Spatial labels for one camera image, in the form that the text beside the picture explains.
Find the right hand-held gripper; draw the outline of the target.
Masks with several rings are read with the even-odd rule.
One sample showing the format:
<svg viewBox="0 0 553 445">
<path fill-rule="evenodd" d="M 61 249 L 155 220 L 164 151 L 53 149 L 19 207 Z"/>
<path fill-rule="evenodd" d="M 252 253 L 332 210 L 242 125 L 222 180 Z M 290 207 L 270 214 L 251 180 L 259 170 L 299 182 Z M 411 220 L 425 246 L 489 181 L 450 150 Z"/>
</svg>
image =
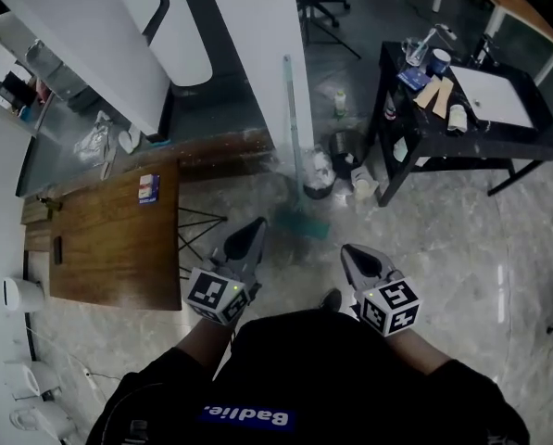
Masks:
<svg viewBox="0 0 553 445">
<path fill-rule="evenodd" d="M 388 275 L 390 259 L 381 251 L 357 244 L 345 244 L 340 254 L 346 279 L 356 290 L 354 298 L 361 322 L 382 337 L 390 337 L 416 324 L 421 298 L 411 277 L 385 280 L 363 289 L 364 277 Z"/>
</svg>

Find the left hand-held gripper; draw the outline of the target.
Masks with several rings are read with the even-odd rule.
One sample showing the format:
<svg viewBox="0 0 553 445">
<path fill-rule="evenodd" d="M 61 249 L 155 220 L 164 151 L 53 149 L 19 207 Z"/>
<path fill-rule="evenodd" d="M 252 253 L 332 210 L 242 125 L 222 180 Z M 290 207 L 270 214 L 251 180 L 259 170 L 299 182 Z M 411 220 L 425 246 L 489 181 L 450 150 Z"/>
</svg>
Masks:
<svg viewBox="0 0 553 445">
<path fill-rule="evenodd" d="M 258 217 L 230 234 L 222 248 L 214 248 L 201 268 L 194 268 L 185 290 L 185 303 L 199 316 L 228 325 L 256 297 L 267 220 Z"/>
</svg>

